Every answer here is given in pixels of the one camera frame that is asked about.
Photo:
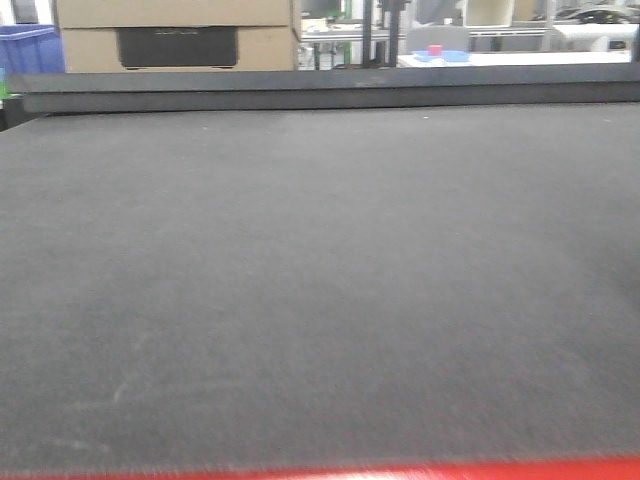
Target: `red object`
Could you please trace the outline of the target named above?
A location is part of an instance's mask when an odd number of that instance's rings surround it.
[[[431,56],[431,57],[441,57],[442,56],[442,45],[429,45],[429,56]]]
[[[3,480],[639,480],[640,458],[272,472],[5,476]]]

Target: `gray felt surface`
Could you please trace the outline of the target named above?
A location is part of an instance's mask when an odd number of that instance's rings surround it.
[[[0,471],[640,451],[639,123],[596,105],[0,134]]]

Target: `metal frame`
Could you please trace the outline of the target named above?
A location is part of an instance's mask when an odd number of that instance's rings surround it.
[[[41,113],[640,101],[640,63],[322,72],[23,75]]]

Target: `cardboard box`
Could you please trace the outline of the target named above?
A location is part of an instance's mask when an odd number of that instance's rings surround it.
[[[518,21],[528,21],[536,13],[536,0],[516,0],[514,19]]]
[[[130,71],[123,66],[126,42],[121,29],[132,28],[158,35],[195,35],[194,27],[237,29],[237,61],[234,58],[233,64],[195,62],[178,67],[167,66],[169,62],[145,65],[137,71],[294,70],[298,65],[299,0],[57,0],[56,15],[68,72]],[[190,31],[179,32],[180,28]],[[179,35],[174,38],[178,41],[175,45],[187,40]],[[169,36],[157,40],[174,46],[166,43],[171,42]]]
[[[465,27],[499,28],[511,26],[515,0],[466,0]]]
[[[112,73],[132,71],[120,61],[113,28],[62,30],[67,72]],[[242,27],[238,29],[238,63],[224,67],[149,67],[144,72],[211,72],[295,70],[298,39],[288,27]]]
[[[286,27],[300,34],[299,0],[57,0],[60,28]]]

